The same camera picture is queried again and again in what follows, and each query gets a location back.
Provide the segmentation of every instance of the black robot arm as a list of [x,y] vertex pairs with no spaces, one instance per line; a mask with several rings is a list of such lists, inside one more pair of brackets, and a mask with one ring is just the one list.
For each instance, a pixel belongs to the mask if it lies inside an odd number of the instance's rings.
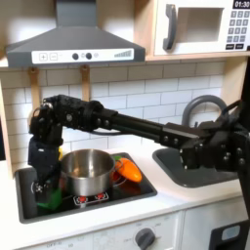
[[45,202],[58,187],[61,166],[59,147],[63,144],[63,126],[92,133],[98,128],[154,140],[180,151],[186,169],[216,168],[238,172],[244,199],[250,213],[249,139],[239,123],[241,102],[230,105],[217,119],[197,128],[168,123],[166,125],[119,114],[96,101],[83,102],[55,96],[43,101],[30,123],[33,137],[29,143],[28,163],[36,169],[36,198]]

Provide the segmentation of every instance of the white subway tile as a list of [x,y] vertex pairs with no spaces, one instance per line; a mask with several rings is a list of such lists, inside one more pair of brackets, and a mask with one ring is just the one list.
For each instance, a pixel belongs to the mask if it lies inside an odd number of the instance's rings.
[[25,88],[25,100],[28,104],[32,103],[31,88]]
[[149,61],[146,62],[147,65],[163,65],[163,64],[176,64],[176,63],[180,63],[181,60],[168,60],[168,61]]
[[145,65],[145,62],[118,62],[118,63],[110,63],[109,66],[140,66]]
[[99,138],[99,139],[73,142],[71,143],[71,147],[72,147],[72,151],[84,149],[84,148],[107,149],[107,138]]
[[220,108],[216,104],[207,103],[205,112],[219,112]]
[[209,87],[209,80],[209,76],[180,78],[178,89],[205,89]]
[[196,75],[224,74],[224,62],[201,62],[197,64]]
[[71,152],[71,143],[63,142],[63,145],[61,145],[60,148],[62,149],[62,156],[64,156],[67,153]]
[[[95,130],[95,132],[100,132],[100,133],[115,133],[115,132],[118,132],[118,131],[116,131],[116,130],[107,130],[107,129],[97,129],[97,130]],[[98,135],[90,134],[90,139],[103,138],[103,137],[107,137],[107,136],[98,136]]]
[[82,99],[82,85],[69,85],[69,95],[73,98]]
[[146,81],[146,93],[175,91],[178,88],[178,78],[156,79]]
[[28,147],[31,137],[29,134],[9,136],[10,149]]
[[194,76],[195,63],[188,64],[166,64],[164,65],[163,78],[179,78]]
[[28,133],[27,119],[7,121],[7,128],[9,135],[27,134]]
[[108,148],[140,146],[141,143],[141,137],[131,135],[108,137]]
[[24,104],[24,88],[3,90],[4,104]]
[[159,118],[146,119],[147,121],[159,123]]
[[159,123],[167,124],[168,122],[175,123],[175,124],[182,124],[182,116],[172,116],[172,117],[163,117],[159,118]]
[[145,81],[110,82],[109,95],[121,96],[139,94],[145,91]]
[[156,143],[154,142],[154,140],[142,138],[142,146],[155,146],[155,145]]
[[12,163],[27,162],[28,148],[11,150]]
[[[80,69],[82,66],[82,64],[69,64],[67,66],[67,68],[78,68]],[[107,67],[108,66],[108,63],[94,63],[94,64],[89,64],[89,67],[92,68],[92,67]]]
[[108,83],[92,83],[91,84],[91,97],[99,98],[99,97],[107,97],[108,96]]
[[57,95],[66,95],[68,96],[69,91],[68,91],[68,86],[63,85],[63,86],[48,86],[48,87],[42,87],[40,89],[40,98],[41,100],[45,98],[51,98],[53,96]]
[[22,67],[0,67],[0,72],[22,71]]
[[45,69],[45,70],[55,70],[55,69],[68,69],[67,65],[58,65],[58,66],[52,66],[52,65],[47,65],[47,66],[39,66],[39,69]]
[[127,97],[105,97],[105,98],[93,98],[93,100],[99,101],[105,108],[118,109],[126,107]]
[[173,116],[176,112],[176,105],[156,105],[145,107],[144,119]]
[[190,126],[193,127],[195,122],[200,124],[203,121],[214,121],[218,118],[218,112],[209,112],[209,113],[196,113],[192,114],[190,117]]
[[212,62],[224,62],[225,59],[188,59],[182,60],[182,63],[212,63]]
[[127,67],[100,67],[91,68],[91,82],[115,82],[126,81],[128,77]]
[[[176,115],[183,115],[187,104],[176,104]],[[200,113],[205,111],[206,104],[200,104],[196,106],[191,113]]]
[[108,66],[108,63],[98,63],[98,64],[90,64],[90,67],[105,67]]
[[39,70],[39,78],[38,78],[38,85],[39,86],[47,86],[47,71],[46,70]]
[[162,65],[130,66],[129,80],[162,78]]
[[67,142],[87,140],[90,138],[90,134],[79,130],[63,129],[62,138],[63,141],[67,143]]
[[29,165],[27,165],[27,162],[19,162],[19,163],[16,163],[16,164],[13,164],[12,165],[12,169],[14,171],[14,173],[20,169],[24,169],[24,168],[30,168]]
[[7,120],[27,118],[31,111],[32,104],[5,105],[5,114]]
[[192,98],[195,99],[204,95],[212,95],[216,97],[221,96],[222,89],[221,88],[213,88],[213,89],[205,89],[205,90],[193,90]]
[[212,75],[210,76],[210,88],[220,88],[223,87],[224,75]]
[[56,69],[47,71],[48,85],[80,84],[82,81],[80,69]]
[[[27,71],[0,72],[0,79],[3,89],[22,88],[30,86],[30,80]],[[39,71],[40,86],[47,85],[46,71]]]
[[159,105],[160,104],[160,94],[140,94],[128,96],[128,107],[137,106],[148,106],[148,105]]
[[143,117],[144,117],[144,109],[142,107],[118,109],[117,111],[120,114],[125,114],[125,115],[133,116],[136,118],[143,119]]
[[161,94],[161,104],[181,104],[190,101],[191,91],[175,91]]

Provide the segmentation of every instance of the digital clock display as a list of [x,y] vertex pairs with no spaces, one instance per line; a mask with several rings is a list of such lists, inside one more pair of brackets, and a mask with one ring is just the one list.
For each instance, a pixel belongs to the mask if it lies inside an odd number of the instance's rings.
[[250,0],[234,0],[233,1],[234,9],[250,9]]

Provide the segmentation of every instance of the range hood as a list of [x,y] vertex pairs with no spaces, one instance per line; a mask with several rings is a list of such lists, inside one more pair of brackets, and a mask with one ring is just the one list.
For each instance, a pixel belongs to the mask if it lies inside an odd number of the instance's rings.
[[57,0],[57,27],[6,48],[9,67],[143,62],[145,48],[97,28],[96,0]]

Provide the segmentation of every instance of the red burner light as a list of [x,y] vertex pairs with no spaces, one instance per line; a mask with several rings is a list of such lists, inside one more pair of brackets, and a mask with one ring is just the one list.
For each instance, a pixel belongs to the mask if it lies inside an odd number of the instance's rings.
[[79,201],[80,201],[81,203],[86,202],[86,200],[87,200],[87,198],[86,198],[85,196],[80,196],[80,197],[79,197]]
[[103,199],[103,198],[104,198],[104,193],[99,193],[99,194],[97,195],[97,198],[98,198],[98,199]]

